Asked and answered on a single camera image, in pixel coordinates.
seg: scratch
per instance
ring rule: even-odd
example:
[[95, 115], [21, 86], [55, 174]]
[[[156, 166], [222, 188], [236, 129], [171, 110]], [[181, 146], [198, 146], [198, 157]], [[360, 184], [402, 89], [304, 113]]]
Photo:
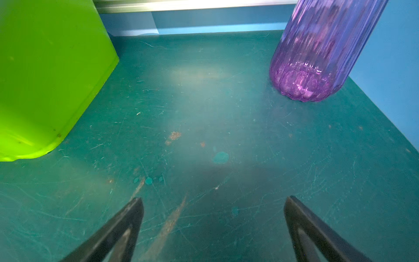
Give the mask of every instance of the scratch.
[[280, 119], [286, 118], [287, 116], [291, 115], [291, 113], [292, 113], [292, 111], [288, 115], [286, 115], [285, 117], [281, 117]]
[[39, 185], [39, 184], [57, 184], [57, 183], [65, 183], [65, 182], [70, 182], [70, 181], [74, 181], [74, 180], [79, 180], [79, 179], [83, 179], [85, 177], [88, 177], [91, 175], [87, 175], [87, 176], [82, 176], [76, 179], [70, 179], [70, 180], [64, 180], [64, 181], [56, 181], [56, 182], [38, 182], [38, 183], [5, 183], [5, 182], [0, 182], [1, 184], [7, 184], [7, 185]]
[[289, 131], [289, 129], [288, 129], [286, 126], [284, 126], [284, 124], [283, 124], [283, 123], [281, 123], [281, 121], [278, 121], [278, 123], [280, 123], [280, 124], [281, 124], [281, 126], [285, 127], [285, 129]]
[[71, 209], [69, 209], [66, 213], [65, 213], [65, 217], [68, 215], [68, 214], [70, 214], [70, 212], [71, 211], [73, 211], [80, 203], [81, 203], [81, 201], [83, 200], [83, 197], [81, 197], [80, 199], [79, 199], [79, 202], [77, 202], [77, 204], [73, 207], [73, 208], [71, 208]]
[[101, 145], [103, 145], [103, 144], [97, 145], [97, 146], [91, 148], [90, 150], [95, 149], [96, 147], [101, 146]]
[[121, 127], [119, 128], [119, 132], [118, 132], [118, 135], [116, 137], [119, 137], [119, 133], [121, 132], [122, 125], [124, 124], [124, 121], [125, 121], [126, 117], [127, 117], [127, 113], [125, 113], [124, 119], [122, 120]]
[[41, 205], [41, 207], [42, 207], [42, 203], [39, 201], [39, 200], [37, 200], [36, 198], [34, 198], [33, 196], [31, 196], [30, 194], [28, 194], [28, 193], [26, 193], [26, 191], [24, 191], [23, 189], [21, 189], [20, 187], [18, 187], [18, 186], [16, 186], [16, 185], [13, 185], [12, 184], [12, 186], [14, 186], [14, 187], [17, 187], [20, 191], [22, 191], [25, 195], [27, 195], [29, 198], [31, 198], [31, 199], [33, 199], [33, 200], [35, 200], [38, 204], [40, 204]]
[[152, 127], [145, 127], [145, 126], [142, 126], [142, 125], [140, 125], [140, 127], [142, 127], [142, 128], [148, 128], [148, 129], [156, 129], [156, 128], [152, 128]]
[[235, 76], [237, 76], [237, 75], [239, 75], [239, 74], [243, 74], [243, 73], [244, 73], [244, 71], [241, 71], [240, 73], [233, 75], [232, 77], [228, 78], [227, 80], [230, 80], [230, 79], [232, 79], [233, 77], [235, 77]]
[[[143, 165], [143, 164], [142, 164], [142, 162], [141, 162], [141, 160], [140, 160], [140, 164], [141, 164], [141, 166], [142, 166], [142, 169], [144, 170], [145, 175], [146, 175], [147, 177], [149, 177], [149, 176], [148, 176], [147, 171], [145, 170], [144, 165]], [[153, 185], [154, 191], [156, 191], [156, 194], [157, 194], [158, 198], [160, 199], [161, 204], [163, 205], [164, 210], [167, 212], [167, 208], [166, 208], [166, 206], [164, 205], [164, 202], [163, 202], [163, 200], [161, 199], [160, 194], [158, 193], [156, 186], [154, 185], [154, 183], [152, 183], [152, 185]]]
[[48, 199], [50, 199], [50, 200], [52, 200], [52, 201], [55, 201], [55, 199], [53, 199], [53, 198], [51, 198], [51, 197], [48, 197], [48, 196], [44, 196], [44, 195], [41, 195], [41, 194], [38, 194], [38, 193], [36, 193], [36, 195], [38, 195], [38, 196], [40, 196], [40, 197], [48, 198]]
[[151, 46], [151, 47], [154, 47], [154, 46], [152, 46], [152, 45], [150, 45], [150, 44], [147, 44], [146, 42], [143, 42], [143, 41], [140, 41], [141, 43], [144, 43], [144, 44], [146, 44], [146, 45], [149, 45], [149, 46]]
[[37, 210], [33, 210], [33, 209], [29, 209], [29, 211], [31, 212], [35, 212], [35, 213], [39, 213], [39, 214], [43, 214], [52, 218], [59, 218], [59, 219], [65, 219], [65, 220], [75, 220], [75, 221], [86, 221], [85, 219], [79, 219], [79, 218], [64, 218], [61, 216], [57, 216], [57, 215], [51, 215], [42, 211], [37, 211]]

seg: stain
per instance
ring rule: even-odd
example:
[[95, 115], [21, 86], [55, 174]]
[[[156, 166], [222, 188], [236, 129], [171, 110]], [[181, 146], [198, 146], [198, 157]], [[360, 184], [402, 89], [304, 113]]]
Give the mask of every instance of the stain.
[[177, 140], [179, 137], [182, 136], [182, 133], [180, 132], [172, 132], [169, 136], [169, 139], [166, 140], [165, 144], [170, 145], [173, 141]]
[[169, 136], [169, 138], [171, 139], [171, 140], [176, 140], [176, 139], [178, 139], [179, 137], [181, 137], [181, 133], [180, 132], [172, 132], [171, 134], [170, 134], [170, 136]]
[[230, 156], [226, 152], [218, 152], [213, 158], [212, 161], [215, 164], [222, 165], [228, 162]]
[[145, 183], [146, 183], [147, 185], [151, 185], [151, 184], [153, 183], [153, 179], [152, 179], [151, 177], [148, 177], [148, 178], [145, 180]]
[[173, 211], [170, 216], [167, 218], [163, 227], [161, 228], [159, 234], [155, 238], [154, 242], [148, 248], [148, 250], [140, 257], [140, 261], [157, 261], [158, 256], [163, 250], [164, 245], [166, 244], [167, 237], [173, 228], [176, 225], [176, 222], [179, 219], [179, 216], [182, 213], [183, 208], [185, 207], [186, 196], [184, 197], [182, 203], [178, 208]]
[[233, 207], [231, 209], [231, 214], [233, 215], [233, 217], [238, 216], [238, 212], [239, 212], [238, 207]]

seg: teal table surface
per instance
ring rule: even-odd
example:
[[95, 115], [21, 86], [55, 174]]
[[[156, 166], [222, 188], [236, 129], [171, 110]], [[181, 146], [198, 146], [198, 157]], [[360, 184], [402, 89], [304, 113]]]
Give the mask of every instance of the teal table surface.
[[0, 163], [1, 260], [58, 261], [141, 197], [133, 261], [294, 261], [295, 195], [372, 260], [416, 261], [419, 153], [351, 79], [318, 103], [276, 91], [281, 33], [113, 38], [64, 142]]

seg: paint spot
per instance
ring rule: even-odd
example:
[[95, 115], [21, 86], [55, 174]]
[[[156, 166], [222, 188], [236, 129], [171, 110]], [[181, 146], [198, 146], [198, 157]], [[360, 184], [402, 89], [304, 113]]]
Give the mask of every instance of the paint spot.
[[233, 217], [238, 216], [238, 207], [233, 207], [231, 209], [231, 214], [233, 215]]
[[148, 178], [145, 180], [145, 183], [146, 183], [147, 185], [151, 185], [151, 184], [153, 183], [153, 179], [152, 179], [151, 177], [148, 177]]
[[230, 158], [230, 157], [229, 157], [229, 155], [228, 155], [226, 152], [218, 152], [218, 153], [214, 156], [214, 158], [212, 159], [212, 161], [213, 161], [215, 164], [222, 165], [222, 164], [227, 163], [227, 161], [228, 161], [228, 159], [229, 159], [229, 158]]

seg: rust stain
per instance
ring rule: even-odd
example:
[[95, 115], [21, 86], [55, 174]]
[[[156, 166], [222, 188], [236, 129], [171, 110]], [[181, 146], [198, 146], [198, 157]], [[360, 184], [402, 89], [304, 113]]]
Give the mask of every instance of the rust stain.
[[171, 139], [171, 140], [176, 140], [176, 139], [178, 139], [179, 137], [181, 137], [181, 133], [180, 132], [172, 132], [171, 134], [170, 134], [170, 136], [169, 136], [169, 138]]
[[169, 136], [169, 139], [164, 142], [166, 145], [171, 145], [173, 141], [177, 140], [179, 137], [182, 136], [180, 132], [172, 132]]
[[144, 253], [144, 255], [141, 256], [140, 261], [157, 261], [157, 258], [160, 255], [164, 247], [164, 244], [166, 243], [168, 235], [175, 227], [176, 222], [178, 221], [179, 216], [182, 213], [183, 208], [185, 207], [185, 200], [186, 196], [184, 197], [181, 205], [178, 206], [178, 208], [175, 211], [173, 211], [167, 218], [166, 222], [164, 223], [164, 226], [160, 230], [154, 242]]

